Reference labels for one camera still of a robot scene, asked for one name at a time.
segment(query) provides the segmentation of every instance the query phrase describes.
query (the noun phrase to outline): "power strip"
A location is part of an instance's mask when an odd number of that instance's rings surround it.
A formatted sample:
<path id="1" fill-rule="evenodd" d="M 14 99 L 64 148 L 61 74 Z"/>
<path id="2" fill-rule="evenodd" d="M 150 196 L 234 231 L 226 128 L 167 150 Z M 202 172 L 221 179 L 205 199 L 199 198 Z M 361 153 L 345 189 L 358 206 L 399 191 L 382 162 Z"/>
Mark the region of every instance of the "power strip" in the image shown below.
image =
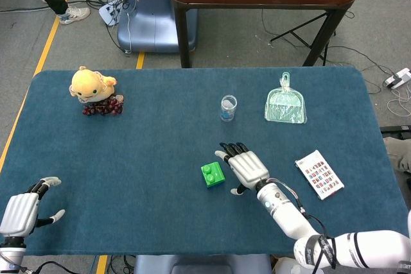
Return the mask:
<path id="1" fill-rule="evenodd" d="M 384 81 L 384 86 L 390 89 L 397 89 L 398 87 L 404 85 L 409 80 L 411 80 L 411 72 L 409 68 L 404 68 L 398 71 L 396 74 L 388 77 Z"/>
<path id="2" fill-rule="evenodd" d="M 98 9 L 101 18 L 107 26 L 114 26 L 120 21 L 123 0 L 112 0 Z"/>

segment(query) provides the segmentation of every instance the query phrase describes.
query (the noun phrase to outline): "grapes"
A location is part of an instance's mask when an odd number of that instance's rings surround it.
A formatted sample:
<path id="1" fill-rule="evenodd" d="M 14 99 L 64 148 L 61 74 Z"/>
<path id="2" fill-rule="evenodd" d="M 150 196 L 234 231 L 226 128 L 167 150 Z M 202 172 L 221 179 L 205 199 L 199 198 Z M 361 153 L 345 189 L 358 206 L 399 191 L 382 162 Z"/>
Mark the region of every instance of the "grapes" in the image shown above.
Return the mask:
<path id="1" fill-rule="evenodd" d="M 105 116 L 107 114 L 117 115 L 123 111 L 124 97 L 121 95 L 111 96 L 103 101 L 89 103 L 84 105 L 83 115 L 91 116 L 100 114 Z"/>

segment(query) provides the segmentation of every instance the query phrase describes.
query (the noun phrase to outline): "clear plastic cup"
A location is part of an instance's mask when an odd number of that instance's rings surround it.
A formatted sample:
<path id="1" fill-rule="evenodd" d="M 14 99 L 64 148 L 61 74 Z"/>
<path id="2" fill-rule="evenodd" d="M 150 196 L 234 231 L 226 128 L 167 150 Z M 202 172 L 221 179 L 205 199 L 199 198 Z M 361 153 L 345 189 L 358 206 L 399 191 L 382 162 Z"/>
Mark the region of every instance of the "clear plastic cup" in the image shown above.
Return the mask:
<path id="1" fill-rule="evenodd" d="M 236 113 L 237 99 L 232 96 L 224 96 L 221 100 L 221 120 L 231 121 L 234 119 L 234 114 Z"/>

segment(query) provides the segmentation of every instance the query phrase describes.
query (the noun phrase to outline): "stuffed animal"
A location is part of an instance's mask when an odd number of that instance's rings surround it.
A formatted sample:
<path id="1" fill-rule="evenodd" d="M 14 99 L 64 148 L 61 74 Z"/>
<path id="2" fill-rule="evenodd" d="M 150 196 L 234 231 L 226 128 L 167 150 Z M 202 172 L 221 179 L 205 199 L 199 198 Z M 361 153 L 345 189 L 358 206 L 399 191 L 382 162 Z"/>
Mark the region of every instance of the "stuffed animal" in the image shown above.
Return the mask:
<path id="1" fill-rule="evenodd" d="M 75 72 L 69 91 L 81 103 L 99 102 L 114 93 L 116 84 L 117 80 L 114 77 L 101 75 L 97 71 L 90 71 L 82 65 Z"/>

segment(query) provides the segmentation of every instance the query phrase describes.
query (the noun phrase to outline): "gray floor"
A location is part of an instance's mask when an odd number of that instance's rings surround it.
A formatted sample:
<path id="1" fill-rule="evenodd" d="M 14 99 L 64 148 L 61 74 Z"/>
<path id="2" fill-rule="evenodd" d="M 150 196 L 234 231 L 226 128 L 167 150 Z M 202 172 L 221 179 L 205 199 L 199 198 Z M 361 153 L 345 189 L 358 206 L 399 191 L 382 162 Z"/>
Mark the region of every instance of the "gray floor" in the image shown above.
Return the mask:
<path id="1" fill-rule="evenodd" d="M 38 7 L 43 6 L 43 3 L 40 0 L 1 0 L 0 6 L 0 10 L 4 10 Z M 331 41 L 332 46 L 355 48 L 393 71 L 411 66 L 411 0 L 357 0 L 351 11 L 355 18 L 345 18 L 342 21 L 337 29 L 337 36 Z M 315 14 L 265 10 L 264 20 L 269 31 L 280 33 Z M 6 143 L 54 18 L 50 10 L 0 14 L 0 149 Z M 319 22 L 298 33 L 310 40 L 318 27 Z M 293 47 L 283 40 L 270 46 L 268 40 L 271 37 L 263 29 L 261 10 L 202 10 L 199 41 L 196 51 L 192 53 L 193 67 L 298 66 L 303 63 L 308 53 L 306 48 Z M 294 38 L 288 39 L 300 45 Z M 329 50 L 329 59 L 348 62 L 359 70 L 372 65 L 365 57 L 337 47 Z M 58 27 L 43 70 L 77 69 L 79 65 L 87 65 L 91 69 L 135 68 L 136 63 L 137 54 L 125 55 L 112 44 L 100 16 L 93 10 L 91 16 L 83 22 Z M 144 60 L 144 68 L 177 68 L 179 65 L 178 55 L 147 54 Z M 385 79 L 385 75 L 375 67 L 364 71 L 363 75 L 378 85 Z M 369 85 L 370 92 L 377 90 L 375 86 Z M 387 110 L 387 101 L 395 98 L 388 90 L 383 89 L 370 97 L 381 126 L 411 124 L 410 117 L 398 117 Z M 94 256 L 27 257 L 24 264 L 36 268 L 42 261 L 57 260 L 71 270 L 88 273 L 93 259 Z M 118 264 L 118 267 L 121 273 L 121 265 Z M 339 268 L 337 273 L 393 272 Z M 50 266 L 42 273 L 63 271 Z"/>

